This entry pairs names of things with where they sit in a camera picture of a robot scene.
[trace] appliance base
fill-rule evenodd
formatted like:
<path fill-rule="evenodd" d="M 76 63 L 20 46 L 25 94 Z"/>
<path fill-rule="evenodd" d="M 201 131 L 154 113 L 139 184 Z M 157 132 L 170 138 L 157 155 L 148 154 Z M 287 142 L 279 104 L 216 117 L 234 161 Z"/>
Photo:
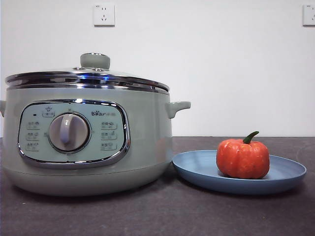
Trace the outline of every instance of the appliance base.
<path fill-rule="evenodd" d="M 52 196 L 91 196 L 120 192 L 156 180 L 169 162 L 137 170 L 100 175 L 45 176 L 16 172 L 4 168 L 14 185 L 24 190 Z"/>

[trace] stainless steel rim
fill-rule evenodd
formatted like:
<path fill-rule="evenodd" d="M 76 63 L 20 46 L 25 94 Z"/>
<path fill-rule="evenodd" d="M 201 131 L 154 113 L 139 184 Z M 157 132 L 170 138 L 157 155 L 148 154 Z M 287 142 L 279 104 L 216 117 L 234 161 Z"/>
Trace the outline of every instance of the stainless steel rim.
<path fill-rule="evenodd" d="M 145 90 L 152 92 L 168 92 L 169 87 L 165 84 L 131 76 L 106 74 L 105 72 L 91 72 L 90 69 L 76 69 L 73 72 L 30 72 L 11 75 L 5 79 L 9 89 L 29 88 L 48 88 L 54 84 L 72 84 L 86 86 L 122 86 L 131 88 L 131 90 Z"/>
<path fill-rule="evenodd" d="M 6 90 L 14 89 L 42 89 L 42 88 L 75 88 L 75 89 L 116 89 L 116 90 L 131 90 L 131 91 L 144 91 L 144 92 L 157 92 L 169 95 L 169 92 L 157 87 L 150 87 L 141 85 L 141 87 L 132 86 L 117 86 L 117 85 L 91 85 L 91 84 L 69 84 L 69 83 L 55 83 L 55 84 L 30 84 L 30 85 L 18 85 L 8 87 Z"/>

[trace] glass lid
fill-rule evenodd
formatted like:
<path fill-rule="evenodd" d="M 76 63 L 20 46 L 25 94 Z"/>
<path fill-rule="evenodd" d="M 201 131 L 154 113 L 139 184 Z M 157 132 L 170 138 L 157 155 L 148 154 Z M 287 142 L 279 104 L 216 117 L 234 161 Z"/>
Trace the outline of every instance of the glass lid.
<path fill-rule="evenodd" d="M 110 58 L 100 53 L 85 53 L 80 57 L 81 67 L 60 71 L 38 71 L 8 76 L 8 89 L 80 87 L 126 89 L 168 94 L 165 84 L 139 78 L 127 73 L 109 70 Z"/>

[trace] control panel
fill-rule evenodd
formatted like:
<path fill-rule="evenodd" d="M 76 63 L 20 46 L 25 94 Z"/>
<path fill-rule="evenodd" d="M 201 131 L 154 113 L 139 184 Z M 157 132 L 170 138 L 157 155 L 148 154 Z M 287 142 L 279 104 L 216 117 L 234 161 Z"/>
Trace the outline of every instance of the control panel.
<path fill-rule="evenodd" d="M 39 101 L 20 121 L 21 154 L 47 163 L 91 163 L 124 155 L 130 145 L 127 115 L 116 103 Z"/>

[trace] dial knob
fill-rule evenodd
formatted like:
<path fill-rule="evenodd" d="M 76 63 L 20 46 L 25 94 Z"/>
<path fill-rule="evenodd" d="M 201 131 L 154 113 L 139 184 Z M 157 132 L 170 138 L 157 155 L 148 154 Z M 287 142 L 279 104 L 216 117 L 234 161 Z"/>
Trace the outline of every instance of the dial knob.
<path fill-rule="evenodd" d="M 89 134 L 87 122 L 72 113 L 58 116 L 49 127 L 49 140 L 61 151 L 74 151 L 81 148 L 87 142 Z"/>

